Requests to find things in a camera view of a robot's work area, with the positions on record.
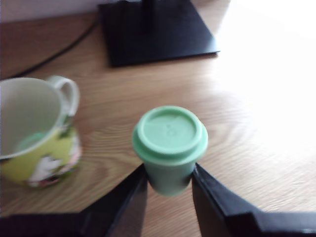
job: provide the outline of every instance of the wood grain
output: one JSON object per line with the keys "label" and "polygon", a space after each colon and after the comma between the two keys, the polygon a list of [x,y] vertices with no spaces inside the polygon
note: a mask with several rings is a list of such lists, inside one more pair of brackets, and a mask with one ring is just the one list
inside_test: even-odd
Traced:
{"label": "wood grain", "polygon": [[[131,132],[161,105],[193,111],[209,132],[200,164],[267,211],[316,211],[316,22],[300,5],[195,0],[222,52],[110,68],[100,28],[30,76],[63,75],[81,91],[76,115],[84,154],[63,183],[42,191],[1,179],[1,214],[80,211],[140,163]],[[27,68],[73,41],[94,14],[2,24],[1,76]],[[151,188],[143,236],[198,237],[191,188],[174,198]]]}

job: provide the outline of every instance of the black cable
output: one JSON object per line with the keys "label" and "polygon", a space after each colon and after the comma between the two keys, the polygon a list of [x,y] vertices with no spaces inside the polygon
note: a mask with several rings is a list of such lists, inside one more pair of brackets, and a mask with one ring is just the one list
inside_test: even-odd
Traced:
{"label": "black cable", "polygon": [[45,59],[44,61],[24,70],[22,72],[19,72],[15,75],[11,75],[11,76],[7,77],[7,79],[24,77],[25,75],[32,73],[32,72],[36,71],[37,69],[41,68],[42,66],[44,66],[45,64],[53,61],[55,58],[58,58],[59,56],[63,55],[64,53],[67,53],[69,50],[71,50],[75,46],[77,46],[83,39],[85,39],[94,30],[94,28],[98,25],[98,23],[99,23],[99,17],[97,17],[93,21],[92,25],[85,32],[83,32],[83,34],[81,36],[79,36],[79,38],[77,38],[74,42],[69,44],[66,48],[62,49],[58,53],[50,56],[49,58]]}

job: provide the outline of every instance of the black stand base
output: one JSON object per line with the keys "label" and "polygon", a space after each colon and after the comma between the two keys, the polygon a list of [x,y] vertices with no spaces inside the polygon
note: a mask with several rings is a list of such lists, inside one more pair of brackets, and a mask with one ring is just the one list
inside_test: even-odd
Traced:
{"label": "black stand base", "polygon": [[99,10],[114,67],[219,52],[189,0],[121,0]]}

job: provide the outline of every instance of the plastic lid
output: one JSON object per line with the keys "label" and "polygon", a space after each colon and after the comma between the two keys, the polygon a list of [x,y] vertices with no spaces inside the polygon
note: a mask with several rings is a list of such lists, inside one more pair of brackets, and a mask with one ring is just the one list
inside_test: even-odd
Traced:
{"label": "plastic lid", "polygon": [[163,106],[140,119],[133,133],[133,147],[139,157],[156,164],[191,162],[206,150],[207,131],[189,110]]}

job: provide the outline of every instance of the mug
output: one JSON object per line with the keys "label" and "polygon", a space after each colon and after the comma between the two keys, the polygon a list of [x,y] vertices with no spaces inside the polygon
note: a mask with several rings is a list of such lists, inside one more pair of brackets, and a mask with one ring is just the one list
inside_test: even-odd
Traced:
{"label": "mug", "polygon": [[47,187],[66,177],[81,156],[72,124],[78,105],[78,86],[61,76],[1,81],[1,175],[29,187]]}

